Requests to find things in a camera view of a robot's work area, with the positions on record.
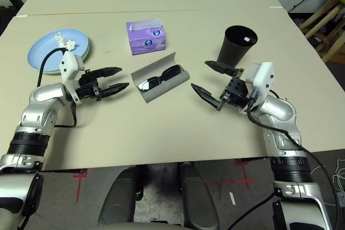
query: black sunglasses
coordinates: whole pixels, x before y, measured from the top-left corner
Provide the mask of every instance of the black sunglasses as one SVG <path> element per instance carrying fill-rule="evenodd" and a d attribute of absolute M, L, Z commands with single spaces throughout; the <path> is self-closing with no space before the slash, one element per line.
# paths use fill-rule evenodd
<path fill-rule="evenodd" d="M 181 74 L 181 68 L 179 65 L 175 65 L 169 67 L 168 69 L 164 70 L 161 76 L 154 76 L 145 80 L 144 82 L 138 85 L 138 88 L 143 93 L 151 90 L 152 88 L 159 86 L 162 82 L 168 81 L 169 79 Z"/>

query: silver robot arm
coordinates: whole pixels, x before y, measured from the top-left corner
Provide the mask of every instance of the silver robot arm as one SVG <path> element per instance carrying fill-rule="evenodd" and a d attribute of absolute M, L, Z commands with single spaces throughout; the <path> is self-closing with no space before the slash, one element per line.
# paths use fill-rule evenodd
<path fill-rule="evenodd" d="M 107 89 L 99 87 L 97 78 L 122 70 L 117 67 L 86 71 L 75 81 L 80 70 L 84 70 L 80 57 L 66 51 L 60 65 L 63 83 L 40 86 L 30 94 L 29 105 L 22 113 L 7 154 L 0 159 L 0 230 L 23 229 L 18 227 L 20 223 L 25 226 L 38 208 L 43 176 L 37 172 L 43 167 L 44 153 L 59 111 L 69 106 L 73 112 L 84 98 L 100 101 L 129 85 L 118 83 Z"/>
<path fill-rule="evenodd" d="M 296 126 L 296 110 L 286 99 L 277 99 L 268 93 L 274 83 L 273 64 L 256 64 L 247 75 L 240 79 L 243 69 L 226 64 L 206 61 L 213 70 L 232 77 L 219 99 L 200 86 L 192 84 L 195 92 L 207 103 L 221 110 L 225 103 L 239 107 L 239 112 L 250 114 L 263 125 L 289 132 L 289 135 L 302 146 L 301 135 Z M 276 230 L 326 229 L 331 230 L 325 204 L 319 185 L 313 181 L 307 154 L 294 145 L 285 134 L 263 129 L 263 137 L 270 157 L 274 174 L 273 188 L 280 197 L 273 204 Z"/>

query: plate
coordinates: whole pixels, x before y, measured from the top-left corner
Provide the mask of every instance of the plate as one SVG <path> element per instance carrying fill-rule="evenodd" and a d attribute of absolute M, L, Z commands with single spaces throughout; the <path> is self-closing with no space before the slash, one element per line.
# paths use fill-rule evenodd
<path fill-rule="evenodd" d="M 52 50 L 59 47 L 58 42 L 55 40 L 55 35 L 58 32 L 60 32 L 65 39 L 75 41 L 75 47 L 72 50 L 74 54 L 80 56 L 82 60 L 86 58 L 89 51 L 87 36 L 77 29 L 59 29 L 46 34 L 31 46 L 27 54 L 27 61 L 31 67 L 39 70 L 44 57 Z M 60 51 L 52 54 L 47 60 L 43 72 L 46 74 L 59 74 L 59 65 L 62 58 L 63 55 Z"/>

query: white tape mark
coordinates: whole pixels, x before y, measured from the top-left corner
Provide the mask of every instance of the white tape mark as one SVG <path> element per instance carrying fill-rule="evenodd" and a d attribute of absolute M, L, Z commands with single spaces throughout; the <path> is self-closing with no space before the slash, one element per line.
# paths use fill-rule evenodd
<path fill-rule="evenodd" d="M 235 198 L 233 197 L 232 192 L 230 191 L 229 194 L 230 194 L 230 199 L 231 199 L 232 204 L 236 205 Z"/>

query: black paper cup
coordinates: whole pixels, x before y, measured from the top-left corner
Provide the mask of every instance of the black paper cup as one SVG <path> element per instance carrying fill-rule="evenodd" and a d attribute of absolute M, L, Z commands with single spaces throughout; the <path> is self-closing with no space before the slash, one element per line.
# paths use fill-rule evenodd
<path fill-rule="evenodd" d="M 225 31 L 222 49 L 217 61 L 236 67 L 241 58 L 258 41 L 256 33 L 244 26 L 235 25 Z"/>

